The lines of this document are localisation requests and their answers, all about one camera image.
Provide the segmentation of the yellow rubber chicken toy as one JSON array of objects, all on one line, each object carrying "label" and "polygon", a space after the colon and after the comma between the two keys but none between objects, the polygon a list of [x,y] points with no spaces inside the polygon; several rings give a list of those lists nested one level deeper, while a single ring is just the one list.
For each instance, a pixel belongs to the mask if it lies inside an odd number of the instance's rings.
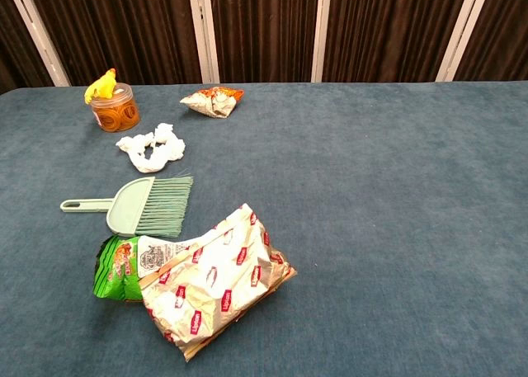
[{"label": "yellow rubber chicken toy", "polygon": [[116,70],[108,69],[104,75],[98,78],[84,93],[84,101],[90,105],[94,98],[111,99],[116,86]]}]

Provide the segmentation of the dark brown curtain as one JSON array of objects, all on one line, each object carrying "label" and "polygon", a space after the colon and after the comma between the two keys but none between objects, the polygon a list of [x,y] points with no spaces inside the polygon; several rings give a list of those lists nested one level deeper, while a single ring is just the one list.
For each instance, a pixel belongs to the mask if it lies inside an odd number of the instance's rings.
[{"label": "dark brown curtain", "polygon": [[[191,0],[33,0],[69,81],[201,80]],[[211,0],[222,82],[307,82],[318,0]],[[431,82],[464,0],[330,0],[325,82]],[[528,0],[485,0],[457,81],[528,80]],[[0,94],[48,87],[13,0],[0,0]]]}]

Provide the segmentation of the crumpled orange snack wrapper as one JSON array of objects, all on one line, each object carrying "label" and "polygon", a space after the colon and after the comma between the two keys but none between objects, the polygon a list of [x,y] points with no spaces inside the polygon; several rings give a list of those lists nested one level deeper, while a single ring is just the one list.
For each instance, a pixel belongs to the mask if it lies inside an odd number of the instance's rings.
[{"label": "crumpled orange snack wrapper", "polygon": [[180,103],[208,117],[225,119],[230,116],[243,95],[242,89],[211,87],[183,97]]}]

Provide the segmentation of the orange jar with yellow toy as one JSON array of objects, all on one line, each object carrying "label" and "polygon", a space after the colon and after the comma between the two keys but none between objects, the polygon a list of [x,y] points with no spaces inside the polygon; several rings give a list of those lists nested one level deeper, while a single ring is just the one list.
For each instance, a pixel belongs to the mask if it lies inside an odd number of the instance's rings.
[{"label": "orange jar with yellow toy", "polygon": [[99,126],[106,132],[121,132],[140,121],[139,108],[130,85],[118,82],[112,98],[93,98],[90,104]]}]

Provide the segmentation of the white metal frame post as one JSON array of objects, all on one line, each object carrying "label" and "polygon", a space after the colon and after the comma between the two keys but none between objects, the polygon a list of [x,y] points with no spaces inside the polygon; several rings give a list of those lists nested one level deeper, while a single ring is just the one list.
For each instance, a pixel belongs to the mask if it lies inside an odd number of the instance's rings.
[{"label": "white metal frame post", "polygon": [[204,84],[220,84],[211,0],[190,0],[196,47]]},{"label": "white metal frame post", "polygon": [[311,82],[322,82],[331,0],[318,0],[313,41]]},{"label": "white metal frame post", "polygon": [[486,0],[464,0],[435,82],[452,82]]},{"label": "white metal frame post", "polygon": [[13,0],[13,2],[53,84],[56,87],[70,87],[71,82],[34,0]]}]

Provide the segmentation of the green snack bag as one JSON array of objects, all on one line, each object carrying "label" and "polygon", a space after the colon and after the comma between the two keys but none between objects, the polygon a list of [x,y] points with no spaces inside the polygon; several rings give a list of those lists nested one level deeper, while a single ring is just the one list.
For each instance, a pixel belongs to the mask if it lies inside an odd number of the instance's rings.
[{"label": "green snack bag", "polygon": [[190,246],[190,241],[169,242],[146,235],[133,238],[113,235],[101,245],[97,254],[93,294],[101,299],[140,301],[139,281],[159,271]]}]

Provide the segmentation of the silver foil bag red logos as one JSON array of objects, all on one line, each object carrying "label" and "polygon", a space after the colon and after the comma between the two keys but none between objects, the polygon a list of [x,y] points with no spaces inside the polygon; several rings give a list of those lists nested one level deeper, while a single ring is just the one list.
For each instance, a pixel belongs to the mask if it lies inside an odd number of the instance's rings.
[{"label": "silver foil bag red logos", "polygon": [[158,330],[189,361],[297,271],[247,204],[185,245],[139,288]]}]

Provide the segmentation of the mint green hand brush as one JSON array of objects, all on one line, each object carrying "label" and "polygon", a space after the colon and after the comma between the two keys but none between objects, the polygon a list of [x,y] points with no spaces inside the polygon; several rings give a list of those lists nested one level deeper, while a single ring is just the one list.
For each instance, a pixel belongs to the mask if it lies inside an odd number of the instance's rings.
[{"label": "mint green hand brush", "polygon": [[69,213],[106,213],[109,229],[123,237],[176,238],[184,222],[192,176],[142,177],[123,185],[112,198],[65,200]]}]

